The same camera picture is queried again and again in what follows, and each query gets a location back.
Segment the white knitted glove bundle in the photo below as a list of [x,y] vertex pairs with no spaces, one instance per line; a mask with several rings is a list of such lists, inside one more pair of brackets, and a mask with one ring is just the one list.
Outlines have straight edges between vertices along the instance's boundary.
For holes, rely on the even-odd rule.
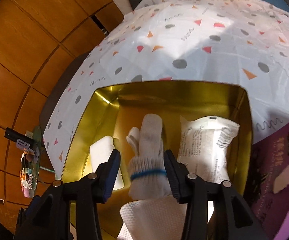
[[162,119],[147,114],[141,128],[133,127],[126,141],[135,156],[128,164],[131,185],[129,196],[133,200],[162,198],[171,194],[163,163]]

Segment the white soft block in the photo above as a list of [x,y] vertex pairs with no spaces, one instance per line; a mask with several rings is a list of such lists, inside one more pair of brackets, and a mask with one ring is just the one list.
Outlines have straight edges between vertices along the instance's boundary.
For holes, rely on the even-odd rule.
[[[114,140],[111,136],[102,137],[89,147],[92,171],[95,172],[101,163],[108,161],[112,151],[115,150]],[[124,188],[121,169],[119,168],[113,191]]]

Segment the purple box lid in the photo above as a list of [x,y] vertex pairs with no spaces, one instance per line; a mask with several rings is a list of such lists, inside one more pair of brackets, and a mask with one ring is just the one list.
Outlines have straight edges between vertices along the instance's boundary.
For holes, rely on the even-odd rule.
[[269,239],[289,238],[289,123],[253,146],[245,199]]

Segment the green glass side table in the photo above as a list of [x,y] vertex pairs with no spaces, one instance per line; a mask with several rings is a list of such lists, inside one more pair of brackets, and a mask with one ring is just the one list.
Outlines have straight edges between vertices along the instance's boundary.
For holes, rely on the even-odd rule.
[[32,132],[21,134],[11,128],[6,128],[4,137],[16,144],[21,151],[20,186],[24,197],[33,198],[39,183],[43,182],[42,173],[46,172],[52,180],[56,178],[53,168],[41,164],[46,159],[46,148],[43,142],[42,129],[36,126]]

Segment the white packaged wipes pouch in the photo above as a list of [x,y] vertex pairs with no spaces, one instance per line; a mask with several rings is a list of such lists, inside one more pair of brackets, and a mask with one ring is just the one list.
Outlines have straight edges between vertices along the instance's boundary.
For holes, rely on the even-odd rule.
[[220,184],[229,180],[227,148],[238,135],[240,125],[219,116],[194,121],[180,118],[181,139],[177,162],[203,180]]

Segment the gold metal tin box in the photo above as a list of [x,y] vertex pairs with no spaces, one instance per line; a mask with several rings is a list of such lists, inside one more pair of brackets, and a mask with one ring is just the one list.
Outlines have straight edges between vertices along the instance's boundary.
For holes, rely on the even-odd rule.
[[62,180],[68,183],[91,173],[90,146],[107,135],[113,138],[121,153],[124,187],[97,206],[103,239],[116,239],[121,230],[120,208],[131,201],[127,166],[134,155],[126,136],[131,128],[141,127],[149,113],[162,118],[164,148],[174,154],[178,154],[180,146],[180,118],[192,121],[220,116],[236,122],[240,129],[227,149],[227,170],[237,192],[244,192],[252,145],[251,109],[245,89],[201,81],[145,81],[99,88],[77,126]]

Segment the patterned white tablecloth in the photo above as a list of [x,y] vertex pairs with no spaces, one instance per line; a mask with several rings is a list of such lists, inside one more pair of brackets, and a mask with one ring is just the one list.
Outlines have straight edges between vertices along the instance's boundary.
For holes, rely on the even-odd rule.
[[94,91],[149,80],[244,87],[258,142],[289,122],[289,12],[262,0],[142,0],[61,92],[43,134],[57,177]]

